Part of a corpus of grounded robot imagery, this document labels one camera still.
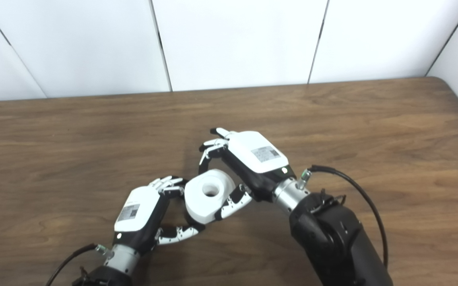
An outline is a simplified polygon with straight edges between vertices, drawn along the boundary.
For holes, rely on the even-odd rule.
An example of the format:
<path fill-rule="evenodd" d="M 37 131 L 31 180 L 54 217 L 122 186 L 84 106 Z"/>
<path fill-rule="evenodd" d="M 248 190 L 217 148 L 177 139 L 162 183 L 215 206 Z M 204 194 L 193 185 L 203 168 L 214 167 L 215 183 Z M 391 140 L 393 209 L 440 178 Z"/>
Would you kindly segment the black and white left hand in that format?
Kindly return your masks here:
<path fill-rule="evenodd" d="M 157 245 L 177 243 L 206 229 L 201 223 L 163 226 L 170 201 L 184 197 L 187 180 L 167 176 L 132 190 L 114 224 L 113 245 L 133 249 L 140 256 Z"/>

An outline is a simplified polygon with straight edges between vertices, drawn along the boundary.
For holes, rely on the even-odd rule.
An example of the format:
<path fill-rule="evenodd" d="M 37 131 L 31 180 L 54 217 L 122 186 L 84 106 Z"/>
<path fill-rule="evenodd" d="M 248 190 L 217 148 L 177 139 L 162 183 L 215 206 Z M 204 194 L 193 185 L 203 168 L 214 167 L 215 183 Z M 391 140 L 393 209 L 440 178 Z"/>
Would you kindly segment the black and white right hand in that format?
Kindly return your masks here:
<path fill-rule="evenodd" d="M 251 199 L 276 203 L 290 216 L 297 203 L 280 199 L 282 194 L 291 194 L 288 188 L 297 178 L 287 157 L 260 132 L 212 128 L 210 133 L 218 138 L 199 147 L 202 157 L 198 173 L 207 172 L 210 161 L 220 158 L 242 180 L 235 188 L 236 194 L 231 194 L 215 212 L 215 220 L 231 216 Z"/>

